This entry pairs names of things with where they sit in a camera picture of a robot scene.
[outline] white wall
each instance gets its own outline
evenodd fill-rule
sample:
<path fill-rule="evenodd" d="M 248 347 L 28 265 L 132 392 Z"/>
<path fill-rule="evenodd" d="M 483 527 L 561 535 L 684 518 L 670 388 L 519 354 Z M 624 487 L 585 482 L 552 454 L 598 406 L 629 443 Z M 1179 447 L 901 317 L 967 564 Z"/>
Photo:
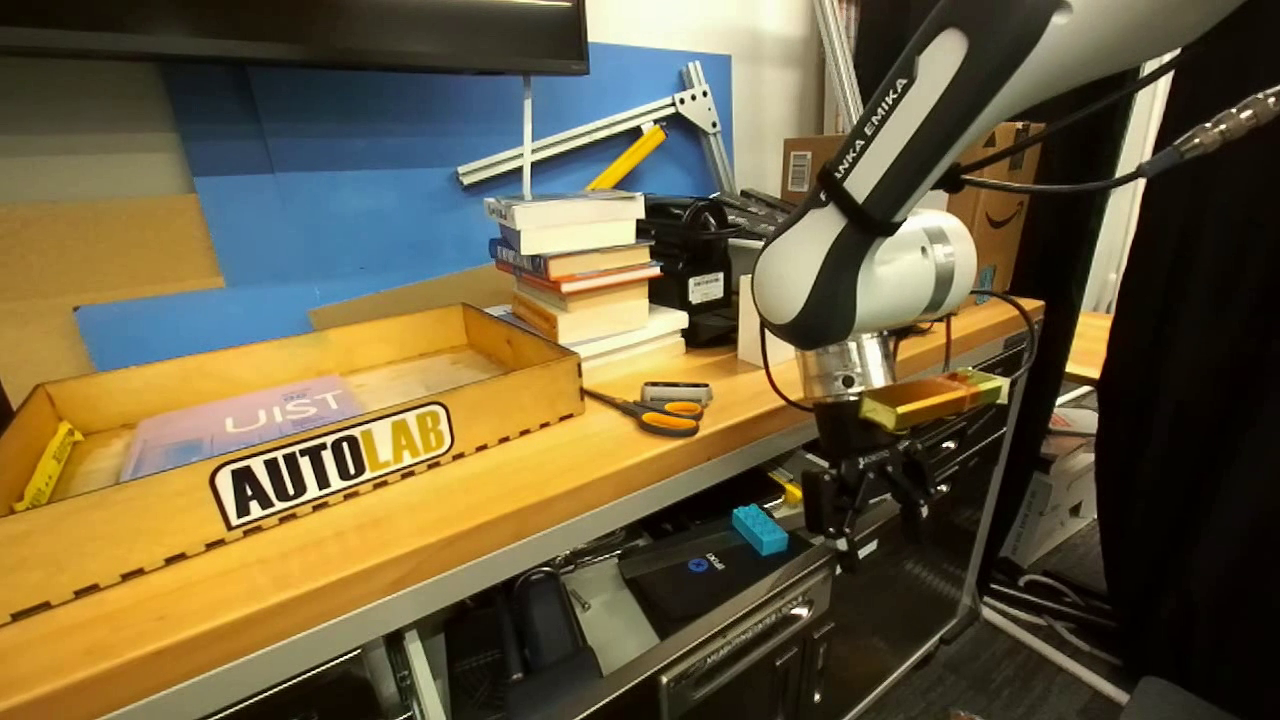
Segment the white wall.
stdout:
<path fill-rule="evenodd" d="M 809 0 L 593 0 L 593 38 L 733 56 L 738 187 L 775 191 L 778 140 L 816 131 Z M 0 202 L 188 191 L 158 70 L 129 60 L 0 56 Z"/>

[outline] cardboard box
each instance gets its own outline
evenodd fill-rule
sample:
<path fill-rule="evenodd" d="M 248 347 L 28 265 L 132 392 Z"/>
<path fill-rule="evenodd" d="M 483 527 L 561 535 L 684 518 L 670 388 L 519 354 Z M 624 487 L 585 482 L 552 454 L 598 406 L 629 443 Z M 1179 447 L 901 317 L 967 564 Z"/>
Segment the cardboard box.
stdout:
<path fill-rule="evenodd" d="M 990 136 L 983 136 L 980 142 L 972 142 L 958 163 L 980 159 L 989 153 L 1000 153 L 1015 140 L 1025 140 L 1026 131 L 1035 131 L 1035 125 L 1025 119 L 1006 119 L 996 125 Z M 1035 178 L 1035 163 L 1038 163 L 1038 142 L 983 169 L 980 176 L 989 178 L 1015 178 L 1015 184 L 1031 184 Z M 1026 197 L 1015 191 L 989 191 L 989 187 L 958 187 L 946 201 L 946 210 L 955 210 L 975 242 L 975 287 L 980 293 L 1006 293 L 1010 273 L 1015 273 L 1015 250 L 1025 239 L 1025 222 L 1026 222 Z"/>
<path fill-rule="evenodd" d="M 1000 153 L 1026 131 L 1035 131 L 1035 125 L 1026 125 L 1026 119 L 996 125 L 996 131 L 983 136 L 980 142 L 972 142 L 958 159 L 980 159 L 989 153 Z M 789 208 L 805 202 L 805 197 L 816 187 L 816 170 L 838 153 L 838 142 L 845 142 L 845 136 L 789 136 L 783 140 L 778 201 Z M 1035 163 L 1038 163 L 1038 142 L 983 169 L 983 176 L 1031 184 Z M 1006 293 L 1010 273 L 1015 273 L 1015 250 L 1025 239 L 1026 197 L 964 187 L 964 191 L 946 197 L 946 210 L 955 210 L 972 232 L 975 287 Z"/>
<path fill-rule="evenodd" d="M 146 414 L 340 375 L 353 414 L 115 482 Z M 39 383 L 0 434 L 0 627 L 578 414 L 578 358 L 479 309 L 432 309 Z M 10 511 L 46 439 L 50 504 Z"/>

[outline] scissors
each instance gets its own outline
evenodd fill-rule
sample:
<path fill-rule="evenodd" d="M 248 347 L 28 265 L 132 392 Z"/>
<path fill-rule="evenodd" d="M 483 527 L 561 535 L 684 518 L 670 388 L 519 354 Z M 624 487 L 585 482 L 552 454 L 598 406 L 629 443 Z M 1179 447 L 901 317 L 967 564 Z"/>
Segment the scissors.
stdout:
<path fill-rule="evenodd" d="M 703 402 L 699 398 L 618 398 L 618 395 L 605 395 L 585 388 L 593 398 L 629 413 L 645 431 L 655 434 L 697 434 L 703 424 Z"/>

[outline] robotic arm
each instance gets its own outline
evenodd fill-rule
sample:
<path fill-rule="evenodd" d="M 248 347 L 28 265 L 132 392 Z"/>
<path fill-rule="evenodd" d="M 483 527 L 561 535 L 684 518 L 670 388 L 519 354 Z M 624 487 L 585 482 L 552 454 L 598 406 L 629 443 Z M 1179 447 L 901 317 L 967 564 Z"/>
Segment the robotic arm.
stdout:
<path fill-rule="evenodd" d="M 958 309 L 975 250 L 946 210 L 912 210 L 996 119 L 1196 38 L 1240 0 L 939 0 L 820 170 L 820 197 L 757 260 L 768 333 L 800 347 L 820 452 L 861 452 L 861 395 L 891 383 L 884 333 Z M 838 530 L 809 487 L 810 530 Z"/>

